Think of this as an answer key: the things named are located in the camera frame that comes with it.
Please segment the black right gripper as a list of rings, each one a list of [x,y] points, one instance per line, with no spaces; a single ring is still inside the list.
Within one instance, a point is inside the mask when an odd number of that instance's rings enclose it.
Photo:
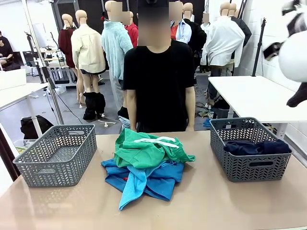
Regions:
[[[287,106],[297,107],[301,102],[307,100],[307,83],[301,83],[297,92],[287,101]]]

